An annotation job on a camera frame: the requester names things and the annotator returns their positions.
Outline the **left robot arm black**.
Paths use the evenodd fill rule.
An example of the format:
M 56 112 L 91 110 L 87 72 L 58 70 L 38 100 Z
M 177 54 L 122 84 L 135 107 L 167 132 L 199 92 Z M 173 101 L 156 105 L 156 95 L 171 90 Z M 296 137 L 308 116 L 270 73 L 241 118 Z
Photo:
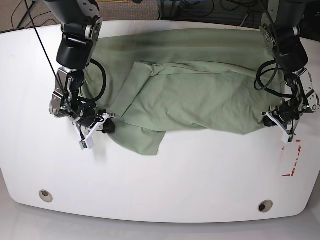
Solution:
M 282 103 L 263 112 L 266 127 L 278 126 L 285 143 L 292 142 L 295 130 L 303 114 L 312 114 L 320 107 L 312 77 L 306 69 L 307 53 L 301 43 L 299 23 L 304 16 L 307 0 L 269 0 L 259 3 L 263 9 L 259 27 L 267 49 L 273 60 L 263 63 L 256 73 L 254 88 L 282 98 Z M 291 89 L 290 94 L 272 90 L 278 71 L 284 73 L 284 82 Z

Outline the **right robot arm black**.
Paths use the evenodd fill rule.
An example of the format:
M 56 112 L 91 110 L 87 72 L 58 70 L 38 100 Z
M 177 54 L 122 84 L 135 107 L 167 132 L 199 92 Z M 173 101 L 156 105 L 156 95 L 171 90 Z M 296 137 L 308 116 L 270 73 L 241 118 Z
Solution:
M 67 117 L 80 136 L 82 149 L 94 146 L 95 131 L 112 133 L 115 125 L 106 110 L 97 110 L 96 103 L 105 93 L 107 74 L 92 58 L 103 19 L 94 0 L 46 0 L 44 2 L 61 23 L 62 39 L 56 61 L 60 68 L 55 74 L 55 88 L 49 112 L 56 118 Z M 85 83 L 85 69 L 93 64 L 101 71 L 102 86 L 93 98 L 80 95 Z

